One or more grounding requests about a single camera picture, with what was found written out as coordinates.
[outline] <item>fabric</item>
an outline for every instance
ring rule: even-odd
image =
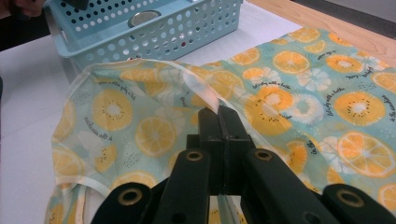
[[[46,221],[82,222],[87,188],[106,197],[123,183],[164,180],[187,134],[198,133],[197,112],[219,105],[235,109],[256,146],[277,153],[308,188],[346,183],[396,216],[396,69],[305,27],[203,66],[88,67],[53,135]]]

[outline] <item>lemon slice print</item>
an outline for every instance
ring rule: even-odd
[[[289,44],[289,41],[286,39],[279,38],[279,39],[271,40],[270,43],[273,43],[276,45],[287,45],[287,44]]]
[[[154,96],[166,89],[167,85],[165,82],[146,82],[145,88],[146,93],[149,96]]]
[[[159,157],[172,149],[176,132],[168,120],[151,117],[143,119],[137,125],[134,140],[145,155]]]
[[[358,173],[370,177],[387,177],[396,171],[392,149],[366,133],[351,131],[338,141],[341,159]]]
[[[387,91],[396,93],[396,73],[375,73],[372,77],[373,82]]]
[[[68,148],[53,148],[52,159],[56,176],[82,175],[84,173],[81,158]]]
[[[230,99],[235,88],[243,88],[242,80],[232,72],[219,70],[213,72],[212,75],[210,86],[224,99]]]
[[[121,73],[121,79],[127,79],[138,82],[157,82],[154,69],[134,68]]]
[[[308,43],[320,37],[320,32],[315,28],[301,28],[300,30],[289,33],[289,36],[299,42]]]
[[[101,155],[95,158],[95,168],[98,172],[106,171],[117,158],[117,148],[110,145],[101,150]]]
[[[309,68],[310,63],[300,53],[281,51],[274,57],[274,66],[286,74],[300,74]]]
[[[322,52],[326,48],[326,42],[324,40],[319,40],[318,42],[304,47],[304,50],[311,53]]]
[[[264,70],[262,70],[259,67],[249,68],[242,74],[242,77],[244,79],[252,79],[252,80],[260,79],[263,76],[264,76]]]
[[[338,97],[334,110],[344,120],[359,126],[376,123],[385,116],[384,103],[365,91],[353,91]]]
[[[260,57],[259,50],[252,48],[233,56],[231,59],[237,64],[248,65],[257,62]]]
[[[113,184],[111,185],[111,189],[114,189],[120,185],[126,184],[126,183],[139,183],[139,184],[144,184],[148,186],[149,188],[154,188],[157,184],[158,181],[154,177],[154,175],[146,172],[146,171],[141,171],[141,170],[135,170],[126,174],[123,174],[119,177],[117,177],[114,181]]]
[[[329,185],[331,185],[331,184],[345,184],[344,179],[331,166],[329,167],[329,170],[327,171],[327,182]]]
[[[53,139],[64,140],[72,131],[76,124],[76,107],[72,101],[68,101],[64,106],[61,121],[53,133]]]
[[[326,58],[326,64],[339,73],[359,73],[363,69],[358,60],[341,54],[329,56]]]
[[[105,130],[125,128],[132,121],[132,115],[132,105],[120,91],[106,89],[93,99],[93,121]]]
[[[380,188],[378,201],[388,208],[389,211],[396,211],[396,184],[387,184]]]

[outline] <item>plastic basket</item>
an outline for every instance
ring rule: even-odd
[[[79,69],[128,58],[174,60],[237,29],[242,0],[90,0],[86,10],[60,0],[45,5],[59,54]],[[136,13],[157,18],[135,27]]]

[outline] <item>printed fabric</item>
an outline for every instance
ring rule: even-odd
[[[346,183],[396,216],[396,68],[305,27],[203,66],[138,59],[84,70],[53,134],[46,222],[82,223],[87,189],[105,198],[127,182],[154,187],[198,133],[198,111],[219,105],[309,189]],[[210,215],[219,223],[216,208]]]

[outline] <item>white tabletop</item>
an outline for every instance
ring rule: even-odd
[[[226,59],[300,28],[248,2],[240,15],[237,31],[178,60],[200,65]],[[55,185],[50,139],[62,114],[70,75],[51,37],[45,36],[0,52],[0,76],[4,80],[0,223],[43,223]]]

